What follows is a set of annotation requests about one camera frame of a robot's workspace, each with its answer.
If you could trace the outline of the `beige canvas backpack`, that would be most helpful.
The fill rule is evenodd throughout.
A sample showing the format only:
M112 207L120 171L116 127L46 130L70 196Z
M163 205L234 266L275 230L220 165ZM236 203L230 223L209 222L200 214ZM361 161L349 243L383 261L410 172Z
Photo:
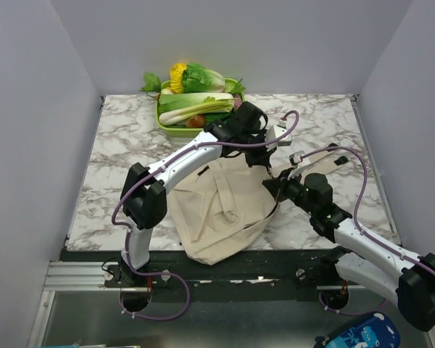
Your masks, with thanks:
M263 166L244 156L220 158L195 170L167 195L167 208L188 258L214 265L250 246L278 203L262 182Z

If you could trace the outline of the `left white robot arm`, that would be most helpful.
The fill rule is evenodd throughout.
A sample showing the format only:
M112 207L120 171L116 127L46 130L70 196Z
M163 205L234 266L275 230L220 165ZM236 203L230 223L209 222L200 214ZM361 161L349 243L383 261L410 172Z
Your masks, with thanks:
M145 264L149 261L149 244L153 228L167 213L167 195L195 170L232 154L243 154L247 167L270 168L275 151L274 136L266 126L268 116L254 104L245 101L226 120L216 120L204 127L193 140L159 162L144 167L132 165L128 171L120 203L112 223L117 225L119 211L127 217L128 227L122 258L121 277L130 286L145 281Z

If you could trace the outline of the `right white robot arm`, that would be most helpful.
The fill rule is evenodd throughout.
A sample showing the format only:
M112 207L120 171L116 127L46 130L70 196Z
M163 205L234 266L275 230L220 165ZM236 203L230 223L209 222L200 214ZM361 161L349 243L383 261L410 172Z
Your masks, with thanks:
M276 200L306 212L319 236L338 244L341 256L318 268L324 282L352 281L395 305L414 328L427 332L435 326L435 254L406 250L358 223L334 203L323 174L311 173L303 182L280 176L262 184Z

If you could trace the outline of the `green vegetable tray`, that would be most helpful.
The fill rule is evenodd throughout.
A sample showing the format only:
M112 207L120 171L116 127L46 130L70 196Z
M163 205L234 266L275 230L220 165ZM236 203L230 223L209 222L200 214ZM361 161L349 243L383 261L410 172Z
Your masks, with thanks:
M207 124L230 116L244 101L245 90L240 80L227 78L223 92L177 94L166 81L157 95L157 124L171 136L191 136Z

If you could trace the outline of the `brown mushroom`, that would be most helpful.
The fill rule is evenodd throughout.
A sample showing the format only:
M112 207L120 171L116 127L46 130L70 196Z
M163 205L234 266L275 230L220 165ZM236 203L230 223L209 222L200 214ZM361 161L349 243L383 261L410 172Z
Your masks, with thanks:
M187 128L203 128L206 125L206 117L204 115L195 115L189 118L186 122Z

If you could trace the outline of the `green leafy lettuce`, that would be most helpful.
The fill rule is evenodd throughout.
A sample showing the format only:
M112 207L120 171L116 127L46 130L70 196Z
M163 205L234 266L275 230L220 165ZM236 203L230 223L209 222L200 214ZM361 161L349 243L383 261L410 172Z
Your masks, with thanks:
M225 89L225 78L214 70L190 62L182 73L181 85L184 93L221 93Z

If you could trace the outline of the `napa cabbage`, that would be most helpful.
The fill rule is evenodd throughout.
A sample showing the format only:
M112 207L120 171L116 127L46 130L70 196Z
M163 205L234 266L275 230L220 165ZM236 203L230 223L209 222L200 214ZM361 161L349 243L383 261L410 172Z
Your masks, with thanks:
M157 111L159 123L175 125L206 113L230 112L236 97L228 93L161 94Z

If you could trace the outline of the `yellow corn flower vegetable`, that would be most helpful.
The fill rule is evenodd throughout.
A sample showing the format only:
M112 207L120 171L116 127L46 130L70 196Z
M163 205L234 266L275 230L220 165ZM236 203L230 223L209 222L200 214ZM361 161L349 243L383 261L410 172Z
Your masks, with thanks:
M170 89L176 94L183 92L182 78L186 69L187 65L184 63L176 63L170 69Z

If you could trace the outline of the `blue pencil case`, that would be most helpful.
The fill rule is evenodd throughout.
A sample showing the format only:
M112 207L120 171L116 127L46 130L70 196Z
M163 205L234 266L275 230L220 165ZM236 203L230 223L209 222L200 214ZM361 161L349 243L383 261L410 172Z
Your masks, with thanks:
M315 338L314 347L399 347L401 336L388 316L373 312L324 336Z

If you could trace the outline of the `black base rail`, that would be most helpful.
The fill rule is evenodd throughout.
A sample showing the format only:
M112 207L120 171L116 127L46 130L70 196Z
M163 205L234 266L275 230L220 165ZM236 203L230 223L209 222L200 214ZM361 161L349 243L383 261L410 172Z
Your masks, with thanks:
M295 249L239 252L216 265L193 261L183 251L152 251L138 275L124 265L119 252L63 250L62 262L96 262L106 274L100 289L115 291L126 304L192 302L314 302L318 291L345 305L357 285L344 286L334 268L341 250Z

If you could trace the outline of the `aluminium frame rail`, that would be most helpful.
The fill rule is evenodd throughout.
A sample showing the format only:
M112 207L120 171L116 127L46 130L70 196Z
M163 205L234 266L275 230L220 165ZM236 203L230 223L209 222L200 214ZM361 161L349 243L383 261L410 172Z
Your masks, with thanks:
M242 252L217 265L152 252L153 281L123 275L112 252L64 252L49 265L29 346L312 347L379 309L403 347L435 347L357 285L311 280L321 252Z

